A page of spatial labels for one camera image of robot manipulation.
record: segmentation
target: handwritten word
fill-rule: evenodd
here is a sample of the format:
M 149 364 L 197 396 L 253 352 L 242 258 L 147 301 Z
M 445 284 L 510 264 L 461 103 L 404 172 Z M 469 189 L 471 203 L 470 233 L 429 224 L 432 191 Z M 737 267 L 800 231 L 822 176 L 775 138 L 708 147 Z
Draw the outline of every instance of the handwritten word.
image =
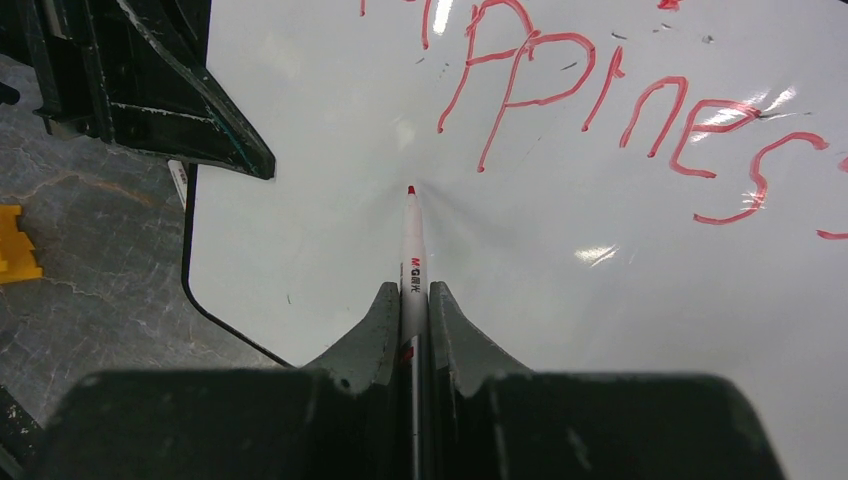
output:
M 364 14 L 364 5 L 365 0 L 362 1 L 362 13 Z M 662 0 L 658 5 L 661 9 L 671 9 L 677 10 L 678 3 L 682 0 Z M 485 14 L 488 9 L 494 8 L 497 6 L 508 7 L 509 11 L 511 11 L 517 18 L 517 20 L 521 23 L 521 26 L 524 30 L 524 40 L 521 45 L 517 48 L 511 48 L 499 52 L 486 53 L 484 55 L 479 55 L 475 52 L 475 43 L 477 41 L 477 29 L 480 27 L 481 23 L 485 18 Z M 426 25 L 427 25 L 427 16 L 429 15 L 429 2 L 425 5 L 425 19 L 424 19 L 424 29 L 422 33 L 422 43 L 424 48 L 427 48 L 427 40 L 426 40 Z M 471 21 L 466 27 L 465 36 L 468 38 L 468 47 L 466 50 L 465 57 L 465 67 L 462 72 L 462 77 L 459 80 L 459 84 L 457 85 L 456 91 L 453 94 L 450 102 L 448 103 L 445 110 L 439 116 L 438 123 L 436 125 L 436 131 L 438 133 L 444 132 L 444 126 L 448 117 L 457 107 L 460 97 L 462 96 L 463 91 L 465 90 L 466 83 L 468 81 L 468 77 L 471 73 L 471 70 L 478 66 L 483 65 L 489 62 L 496 62 L 501 60 L 509 60 L 512 59 L 512 66 L 509 70 L 509 80 L 507 83 L 506 91 L 504 92 L 503 99 L 501 100 L 500 109 L 495 116 L 494 125 L 492 126 L 492 130 L 489 133 L 489 137 L 486 140 L 486 143 L 483 147 L 483 151 L 480 155 L 480 159 L 477 163 L 477 171 L 484 172 L 486 167 L 486 159 L 488 157 L 489 151 L 491 150 L 492 144 L 497 137 L 498 131 L 500 129 L 501 123 L 503 121 L 503 117 L 506 112 L 511 108 L 523 108 L 529 106 L 545 106 L 555 102 L 559 102 L 564 100 L 574 94 L 576 94 L 586 83 L 589 76 L 592 74 L 595 63 L 596 63 L 596 49 L 595 45 L 591 40 L 586 38 L 585 36 L 576 33 L 576 32 L 557 32 L 557 33 L 543 33 L 542 31 L 535 28 L 532 19 L 530 18 L 530 14 L 526 8 L 521 4 L 519 0 L 484 0 L 479 6 L 472 5 L 471 6 Z M 576 83 L 555 95 L 551 95 L 545 98 L 537 98 L 532 100 L 514 100 L 513 96 L 513 88 L 515 86 L 515 79 L 518 75 L 518 72 L 522 65 L 522 60 L 526 57 L 527 61 L 534 60 L 534 52 L 537 48 L 541 48 L 545 45 L 561 43 L 561 42 L 573 42 L 586 52 L 586 67 L 582 73 L 582 75 L 577 79 Z M 622 70 L 622 64 L 624 62 L 624 48 L 621 46 L 616 47 L 615 52 L 610 59 L 609 67 L 606 72 L 606 77 L 604 80 L 603 87 L 598 95 L 598 99 L 595 101 L 594 106 L 592 107 L 591 112 L 583 123 L 581 130 L 586 132 L 591 127 L 592 121 L 595 119 L 596 115 L 600 111 L 604 100 L 609 93 L 609 90 L 612 88 L 614 79 L 622 79 L 626 76 L 625 72 Z M 675 86 L 677 87 L 677 93 L 674 99 L 674 103 L 671 105 L 669 110 L 668 117 L 660 130 L 656 140 L 654 141 L 651 149 L 648 151 L 647 156 L 649 158 L 653 158 L 669 132 L 671 131 L 671 127 L 674 122 L 677 120 L 677 117 L 680 114 L 681 109 L 683 108 L 683 104 L 686 100 L 686 95 L 689 91 L 689 80 L 683 76 L 667 76 L 657 80 L 656 82 L 649 85 L 644 92 L 639 96 L 636 100 L 636 104 L 633 107 L 633 113 L 630 117 L 630 122 L 627 127 L 624 129 L 624 132 L 621 135 L 619 140 L 619 148 L 627 147 L 628 142 L 630 141 L 631 134 L 633 133 L 633 129 L 636 127 L 636 123 L 639 120 L 639 116 L 642 112 L 642 108 L 645 103 L 650 99 L 650 97 L 656 93 L 657 91 L 667 87 L 667 86 Z M 715 124 L 714 121 L 707 121 L 705 123 L 697 123 L 698 114 L 701 113 L 702 110 L 708 108 L 718 108 L 722 109 L 724 112 L 733 112 L 735 117 L 741 117 L 733 121 L 732 123 L 726 125 L 718 125 Z M 679 140 L 677 141 L 677 145 L 674 148 L 674 151 L 671 154 L 671 158 L 669 159 L 669 168 L 681 175 L 687 176 L 696 176 L 701 178 L 712 179 L 716 177 L 716 174 L 712 171 L 705 169 L 693 168 L 690 166 L 686 166 L 681 163 L 681 157 L 683 155 L 683 150 L 686 145 L 689 143 L 693 134 L 723 134 L 730 133 L 736 130 L 743 128 L 749 123 L 761 118 L 762 112 L 757 108 L 734 100 L 727 99 L 703 99 L 698 101 L 695 106 L 689 111 L 686 116 L 686 120 L 684 123 L 683 132 L 680 135 Z M 768 182 L 766 178 L 760 173 L 760 167 L 762 164 L 762 160 L 768 153 L 777 150 L 782 147 L 786 143 L 792 140 L 803 140 L 810 143 L 815 150 L 824 150 L 828 148 L 828 143 L 819 137 L 818 135 L 810 132 L 794 132 L 786 135 L 782 139 L 764 147 L 760 150 L 751 161 L 751 167 L 749 172 L 750 179 L 757 186 L 757 191 L 754 193 L 752 204 L 748 207 L 744 212 L 733 215 L 726 218 L 713 218 L 707 217 L 704 215 L 694 214 L 693 219 L 696 222 L 709 224 L 709 225 L 728 225 L 744 218 L 747 218 L 754 213 L 756 213 L 763 205 L 766 200 L 766 196 L 768 194 Z M 848 173 L 848 158 L 843 160 L 838 168 L 841 171 Z M 827 240 L 848 240 L 848 233 L 832 233 L 824 230 L 817 230 L 816 233 L 819 237 L 827 239 Z

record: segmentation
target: gray floor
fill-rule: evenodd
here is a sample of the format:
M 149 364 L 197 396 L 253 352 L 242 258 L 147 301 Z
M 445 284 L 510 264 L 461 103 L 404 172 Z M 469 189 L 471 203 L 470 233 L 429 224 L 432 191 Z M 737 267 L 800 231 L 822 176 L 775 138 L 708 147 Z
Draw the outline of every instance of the gray floor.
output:
M 105 369 L 274 362 L 201 316 L 180 286 L 183 210 L 165 162 L 44 132 L 31 69 L 0 57 L 21 92 L 0 106 L 0 204 L 20 204 L 41 280 L 0 286 L 0 384 L 40 423 Z

